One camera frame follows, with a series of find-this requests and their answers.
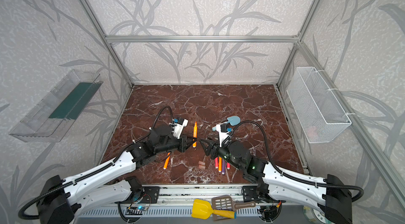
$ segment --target orange marker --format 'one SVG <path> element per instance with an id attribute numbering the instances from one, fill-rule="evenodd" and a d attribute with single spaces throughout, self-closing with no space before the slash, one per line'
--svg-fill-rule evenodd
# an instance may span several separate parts
<path id="1" fill-rule="evenodd" d="M 219 165 L 218 165 L 218 171 L 221 173 L 222 171 L 222 158 L 218 157 L 219 159 Z"/>
<path id="2" fill-rule="evenodd" d="M 197 122 L 194 124 L 194 135 L 193 135 L 193 137 L 197 138 Z M 197 142 L 194 142 L 193 147 L 196 147 L 196 146 L 197 146 Z"/>
<path id="3" fill-rule="evenodd" d="M 167 153 L 167 158 L 166 158 L 166 161 L 165 161 L 165 165 L 163 166 L 163 169 L 167 169 L 167 165 L 169 164 L 169 159 L 170 159 L 170 153 Z"/>

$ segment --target brown marble surface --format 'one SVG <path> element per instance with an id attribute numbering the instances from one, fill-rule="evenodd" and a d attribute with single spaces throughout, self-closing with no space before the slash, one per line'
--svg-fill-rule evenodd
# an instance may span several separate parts
<path id="1" fill-rule="evenodd" d="M 175 117 L 189 120 L 189 125 L 183 130 L 185 134 L 193 134 L 194 122 L 197 121 L 198 137 L 217 138 L 217 133 L 212 132 L 211 128 L 232 115 L 239 116 L 242 121 L 254 120 L 262 124 L 267 133 L 275 163 L 282 168 L 303 173 L 273 85 L 135 86 L 103 162 L 114 158 L 133 139 L 137 140 L 147 134 L 156 114 L 164 105 L 172 108 Z M 168 123 L 169 120 L 169 113 L 165 110 L 157 125 Z M 241 125 L 234 136 L 253 155 L 267 160 L 263 136 L 255 125 Z M 164 160 L 165 156 L 160 154 L 156 160 Z M 198 161 L 205 162 L 205 170 L 198 168 Z M 220 175 L 214 163 L 214 160 L 205 156 L 202 146 L 197 143 L 196 148 L 190 147 L 185 153 L 175 151 L 167 170 L 163 169 L 164 162 L 152 162 L 119 179 L 136 176 L 142 184 L 248 183 L 242 178 L 242 172 L 232 166 L 225 175 Z"/>

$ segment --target clear plastic container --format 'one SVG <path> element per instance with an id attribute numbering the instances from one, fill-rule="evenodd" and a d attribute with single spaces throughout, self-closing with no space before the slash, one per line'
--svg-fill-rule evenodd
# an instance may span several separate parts
<path id="1" fill-rule="evenodd" d="M 59 142 L 97 92 L 100 74 L 72 70 L 11 131 L 25 142 Z"/>

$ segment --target wallpaper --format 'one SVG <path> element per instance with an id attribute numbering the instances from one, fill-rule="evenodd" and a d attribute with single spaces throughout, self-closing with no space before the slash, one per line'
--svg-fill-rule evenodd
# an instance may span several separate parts
<path id="1" fill-rule="evenodd" d="M 77 0 L 0 0 L 0 29 L 0 222 L 13 224 L 49 177 L 99 162 L 130 88 Z M 66 136 L 58 143 L 10 136 L 72 69 L 98 72 L 104 83 Z"/>
<path id="2" fill-rule="evenodd" d="M 305 66 L 310 65 L 298 51 L 280 84 L 280 92 L 303 146 L 311 173 L 322 177 L 336 175 L 343 183 L 364 189 L 364 196 L 353 203 L 353 224 L 405 223 L 405 213 L 401 206 L 363 152 L 350 127 L 330 143 L 308 143 L 286 92 L 295 69 Z"/>
<path id="3" fill-rule="evenodd" d="M 89 0 L 108 35 L 296 35 L 312 0 Z"/>
<path id="4" fill-rule="evenodd" d="M 324 0 L 304 41 L 405 179 L 405 0 Z"/>
<path id="5" fill-rule="evenodd" d="M 275 83 L 291 43 L 119 43 L 132 81 L 156 83 Z"/>

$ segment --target white wire mesh basket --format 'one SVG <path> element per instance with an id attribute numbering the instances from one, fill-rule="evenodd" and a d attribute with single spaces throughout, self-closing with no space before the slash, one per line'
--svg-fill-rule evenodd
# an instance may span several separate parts
<path id="1" fill-rule="evenodd" d="M 296 68 L 287 94 L 309 143 L 331 142 L 352 124 L 314 67 Z"/>

